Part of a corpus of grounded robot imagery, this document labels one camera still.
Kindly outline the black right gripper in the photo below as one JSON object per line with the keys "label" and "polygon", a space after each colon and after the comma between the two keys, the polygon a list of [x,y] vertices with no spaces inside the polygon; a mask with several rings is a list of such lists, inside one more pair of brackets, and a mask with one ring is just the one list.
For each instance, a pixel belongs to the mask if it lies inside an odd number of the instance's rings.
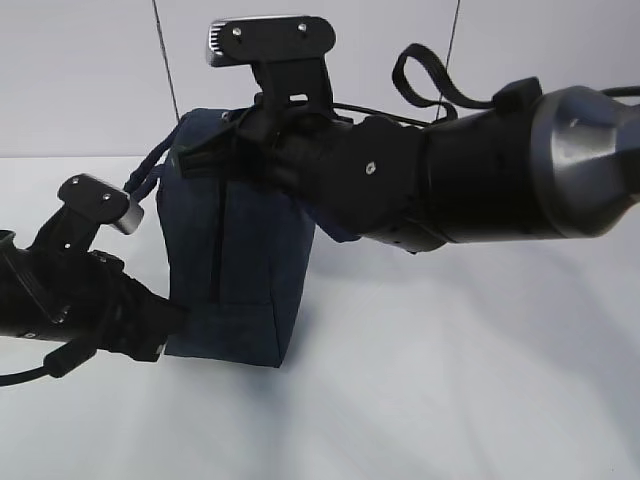
{"label": "black right gripper", "polygon": [[315,107],[308,100],[287,99],[275,108],[262,93],[248,107],[195,109],[182,119],[177,136],[177,167],[183,178],[223,177],[264,183],[273,150],[288,135],[309,138],[350,125],[335,105]]}

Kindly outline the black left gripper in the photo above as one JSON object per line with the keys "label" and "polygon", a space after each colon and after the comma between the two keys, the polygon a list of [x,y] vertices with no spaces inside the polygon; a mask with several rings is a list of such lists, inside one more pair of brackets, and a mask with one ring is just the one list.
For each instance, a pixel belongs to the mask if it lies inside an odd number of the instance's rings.
{"label": "black left gripper", "polygon": [[158,360],[168,338],[186,326],[189,311],[131,278],[119,258],[94,250],[87,259],[97,269],[103,298],[93,311],[95,323],[64,345],[65,358],[87,361],[102,350],[134,361]]}

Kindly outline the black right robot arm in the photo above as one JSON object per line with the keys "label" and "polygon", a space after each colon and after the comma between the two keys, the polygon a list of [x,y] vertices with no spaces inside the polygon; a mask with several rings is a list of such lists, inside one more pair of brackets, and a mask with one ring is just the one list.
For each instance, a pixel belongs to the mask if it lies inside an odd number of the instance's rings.
{"label": "black right robot arm", "polygon": [[178,153],[187,177],[280,190],[353,236],[410,252],[447,243],[595,238],[639,202],[639,89],[533,81],[485,112],[424,128],[300,114],[259,140],[250,109]]}

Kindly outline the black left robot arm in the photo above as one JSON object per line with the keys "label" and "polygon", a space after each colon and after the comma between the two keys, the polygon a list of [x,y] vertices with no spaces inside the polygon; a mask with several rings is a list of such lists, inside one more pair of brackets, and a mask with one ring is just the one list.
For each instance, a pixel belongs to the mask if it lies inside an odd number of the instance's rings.
{"label": "black left robot arm", "polygon": [[106,252],[19,249],[1,232],[1,334],[68,342],[155,362],[188,310],[153,293]]}

